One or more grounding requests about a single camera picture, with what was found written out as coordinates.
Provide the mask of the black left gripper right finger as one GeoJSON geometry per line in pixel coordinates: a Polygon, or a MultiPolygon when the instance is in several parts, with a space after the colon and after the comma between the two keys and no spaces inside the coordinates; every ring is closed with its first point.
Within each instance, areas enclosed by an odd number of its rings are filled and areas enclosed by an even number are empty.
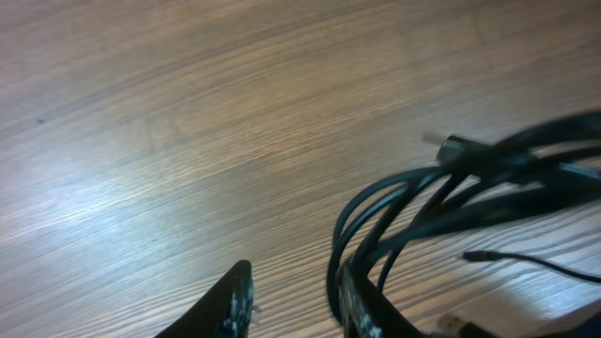
{"type": "Polygon", "coordinates": [[[339,307],[345,337],[423,338],[377,288],[349,263],[338,274],[339,307]]]}

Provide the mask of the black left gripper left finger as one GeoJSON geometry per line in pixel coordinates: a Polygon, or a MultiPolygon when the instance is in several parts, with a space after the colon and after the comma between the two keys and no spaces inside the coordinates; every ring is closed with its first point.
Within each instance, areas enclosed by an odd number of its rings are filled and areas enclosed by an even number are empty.
{"type": "Polygon", "coordinates": [[[239,260],[156,338],[246,338],[254,309],[252,265],[239,260]]]}

